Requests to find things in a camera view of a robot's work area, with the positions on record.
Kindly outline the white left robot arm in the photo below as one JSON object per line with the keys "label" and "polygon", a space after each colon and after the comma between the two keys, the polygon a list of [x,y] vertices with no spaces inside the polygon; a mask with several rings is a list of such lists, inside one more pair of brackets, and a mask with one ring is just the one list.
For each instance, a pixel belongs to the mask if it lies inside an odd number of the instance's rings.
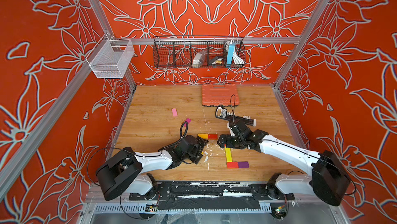
{"label": "white left robot arm", "polygon": [[187,135],[158,152],[140,153],[131,147],[119,150],[96,171],[104,199],[110,201],[123,193],[150,197],[157,189],[151,171],[171,170],[186,160],[198,164],[208,143],[201,137]]}

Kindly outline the light pink block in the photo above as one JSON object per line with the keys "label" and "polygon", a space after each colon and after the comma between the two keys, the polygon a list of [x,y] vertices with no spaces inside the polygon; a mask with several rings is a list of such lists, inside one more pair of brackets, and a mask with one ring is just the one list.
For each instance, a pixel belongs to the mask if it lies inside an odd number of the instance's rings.
{"label": "light pink block", "polygon": [[176,108],[172,109],[172,115],[173,115],[173,117],[178,117]]}

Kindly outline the silver packet in basket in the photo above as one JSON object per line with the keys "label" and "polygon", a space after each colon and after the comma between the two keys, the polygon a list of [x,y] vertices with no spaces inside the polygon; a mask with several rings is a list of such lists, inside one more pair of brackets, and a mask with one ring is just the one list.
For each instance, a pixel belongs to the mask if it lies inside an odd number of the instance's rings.
{"label": "silver packet in basket", "polygon": [[200,68],[206,60],[206,51],[198,52],[192,61],[192,68]]}

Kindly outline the lime yellow long block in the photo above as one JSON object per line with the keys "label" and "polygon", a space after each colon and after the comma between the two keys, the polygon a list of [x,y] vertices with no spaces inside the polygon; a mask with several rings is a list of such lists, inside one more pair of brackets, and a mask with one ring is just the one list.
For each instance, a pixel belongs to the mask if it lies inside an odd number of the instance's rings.
{"label": "lime yellow long block", "polygon": [[232,163],[233,162],[232,153],[231,153],[231,149],[229,147],[225,148],[225,154],[226,154],[227,163]]}

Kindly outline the aluminium frame post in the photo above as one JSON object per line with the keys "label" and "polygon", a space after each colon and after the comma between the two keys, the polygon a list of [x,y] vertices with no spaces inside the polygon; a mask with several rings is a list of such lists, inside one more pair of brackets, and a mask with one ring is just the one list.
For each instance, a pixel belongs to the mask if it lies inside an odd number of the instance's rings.
{"label": "aluminium frame post", "polygon": [[105,34],[105,36],[107,37],[107,39],[112,40],[114,38],[114,32],[110,26],[110,23],[104,13],[104,10],[101,6],[101,3],[99,0],[88,0],[91,4],[91,7],[97,17],[97,20]]}

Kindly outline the small red block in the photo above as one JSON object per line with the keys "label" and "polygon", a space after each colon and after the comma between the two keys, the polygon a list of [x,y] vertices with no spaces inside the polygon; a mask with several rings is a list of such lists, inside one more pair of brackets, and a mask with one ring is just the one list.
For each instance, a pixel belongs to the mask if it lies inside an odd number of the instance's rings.
{"label": "small red block", "polygon": [[217,140],[218,139],[218,135],[217,134],[208,134],[207,138],[209,140]]}

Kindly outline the orange plastic tool case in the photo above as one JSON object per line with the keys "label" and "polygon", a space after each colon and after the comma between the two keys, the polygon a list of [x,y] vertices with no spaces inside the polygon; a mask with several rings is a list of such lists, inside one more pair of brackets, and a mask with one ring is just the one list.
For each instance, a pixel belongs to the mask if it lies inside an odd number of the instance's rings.
{"label": "orange plastic tool case", "polygon": [[237,86],[234,84],[204,84],[202,85],[202,105],[238,106],[240,99]]}

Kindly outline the dark purple block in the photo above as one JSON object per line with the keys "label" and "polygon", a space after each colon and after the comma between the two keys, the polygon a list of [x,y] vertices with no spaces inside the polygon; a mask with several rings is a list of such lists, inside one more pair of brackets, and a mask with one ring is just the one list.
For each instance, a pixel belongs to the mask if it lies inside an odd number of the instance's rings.
{"label": "dark purple block", "polygon": [[238,162],[237,164],[238,164],[239,168],[249,168],[250,167],[249,162]]}

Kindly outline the orange block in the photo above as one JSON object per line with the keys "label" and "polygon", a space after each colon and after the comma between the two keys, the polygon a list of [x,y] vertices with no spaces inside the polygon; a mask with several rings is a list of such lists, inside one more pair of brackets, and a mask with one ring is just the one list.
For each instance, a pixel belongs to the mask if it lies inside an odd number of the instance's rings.
{"label": "orange block", "polygon": [[208,134],[198,134],[197,136],[202,139],[208,139]]}

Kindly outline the long red block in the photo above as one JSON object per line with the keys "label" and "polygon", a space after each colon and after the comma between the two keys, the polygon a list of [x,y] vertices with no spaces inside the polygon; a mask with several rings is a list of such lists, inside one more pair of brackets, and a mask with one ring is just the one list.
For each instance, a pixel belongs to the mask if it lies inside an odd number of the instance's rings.
{"label": "long red block", "polygon": [[228,169],[236,169],[239,168],[238,162],[227,162],[226,166]]}

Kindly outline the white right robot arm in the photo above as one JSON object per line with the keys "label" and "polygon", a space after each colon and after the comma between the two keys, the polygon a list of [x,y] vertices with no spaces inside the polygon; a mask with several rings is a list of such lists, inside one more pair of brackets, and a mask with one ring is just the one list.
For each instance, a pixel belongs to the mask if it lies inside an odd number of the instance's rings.
{"label": "white right robot arm", "polygon": [[220,135],[217,143],[221,148],[250,149],[271,155],[300,169],[302,173],[299,175],[273,174],[266,191],[274,200],[288,194],[304,194],[317,196],[328,205],[339,206],[352,182],[333,152],[309,151],[260,130],[247,138]]}

